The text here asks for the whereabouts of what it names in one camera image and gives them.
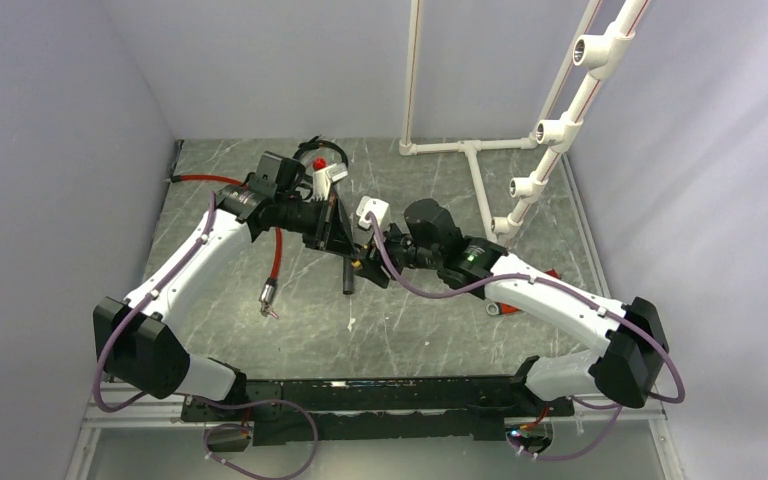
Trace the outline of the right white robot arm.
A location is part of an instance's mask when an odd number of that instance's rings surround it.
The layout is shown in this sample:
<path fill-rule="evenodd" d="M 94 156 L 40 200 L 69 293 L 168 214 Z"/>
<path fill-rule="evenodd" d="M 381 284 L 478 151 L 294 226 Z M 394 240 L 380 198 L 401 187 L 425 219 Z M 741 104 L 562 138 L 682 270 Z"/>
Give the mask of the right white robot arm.
<path fill-rule="evenodd" d="M 360 276 L 381 287 L 398 282 L 411 293 L 442 300 L 470 294 L 530 313 L 573 337 L 583 351 L 561 357 L 533 357 L 515 374 L 511 401 L 534 415 L 562 397 L 600 394 L 639 409 L 655 392 L 661 371 L 676 385 L 671 402 L 686 390 L 669 355 L 655 305 L 637 297 L 629 303 L 571 286 L 529 265 L 485 238 L 466 236 L 448 210 L 426 198 L 405 211 L 402 232 L 389 220 L 387 202 L 365 196 L 356 210 L 358 226 L 372 239 L 355 265 Z"/>

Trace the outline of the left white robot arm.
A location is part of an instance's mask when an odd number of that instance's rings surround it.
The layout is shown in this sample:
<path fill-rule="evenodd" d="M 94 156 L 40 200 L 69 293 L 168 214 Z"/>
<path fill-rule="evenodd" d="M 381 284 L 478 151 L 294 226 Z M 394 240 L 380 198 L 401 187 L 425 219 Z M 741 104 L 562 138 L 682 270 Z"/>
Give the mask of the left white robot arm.
<path fill-rule="evenodd" d="M 354 258 L 357 248 L 335 188 L 347 175 L 346 159 L 306 166 L 265 152 L 245 182 L 212 193 L 193 232 L 154 274 L 124 299 L 105 297 L 94 308 L 96 405 L 105 412 L 121 408 L 102 399 L 102 380 L 111 375 L 141 396 L 198 397 L 221 419 L 239 417 L 248 402 L 245 373 L 189 353 L 180 330 L 204 287 L 271 229 L 301 235 L 310 249 Z"/>

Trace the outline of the small silver keys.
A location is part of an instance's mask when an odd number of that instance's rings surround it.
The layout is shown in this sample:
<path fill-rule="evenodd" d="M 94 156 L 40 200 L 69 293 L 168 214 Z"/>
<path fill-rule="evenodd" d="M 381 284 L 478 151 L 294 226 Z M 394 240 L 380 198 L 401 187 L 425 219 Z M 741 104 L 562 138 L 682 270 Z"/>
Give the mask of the small silver keys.
<path fill-rule="evenodd" d="M 261 304 L 260 314 L 265 318 L 279 319 L 279 314 L 274 310 L 271 304 Z"/>

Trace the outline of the red handled wrench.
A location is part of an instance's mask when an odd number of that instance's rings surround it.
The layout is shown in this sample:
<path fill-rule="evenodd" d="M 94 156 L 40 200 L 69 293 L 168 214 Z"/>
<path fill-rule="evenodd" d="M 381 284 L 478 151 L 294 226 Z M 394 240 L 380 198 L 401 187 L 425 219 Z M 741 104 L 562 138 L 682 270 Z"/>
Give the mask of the red handled wrench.
<path fill-rule="evenodd" d="M 501 302 L 490 302 L 486 305 L 485 310 L 490 316 L 505 316 L 520 312 L 520 309 Z"/>

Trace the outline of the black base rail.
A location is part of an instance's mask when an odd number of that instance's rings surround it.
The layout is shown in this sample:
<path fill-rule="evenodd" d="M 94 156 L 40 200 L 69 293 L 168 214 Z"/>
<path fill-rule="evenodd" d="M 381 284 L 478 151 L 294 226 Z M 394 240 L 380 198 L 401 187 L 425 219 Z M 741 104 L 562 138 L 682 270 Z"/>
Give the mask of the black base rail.
<path fill-rule="evenodd" d="M 289 442 L 469 437 L 498 441 L 518 422 L 570 417 L 571 401 L 551 402 L 508 375 L 250 380 L 249 406 L 228 411 L 191 400 L 185 423 L 246 419 L 257 446 Z"/>

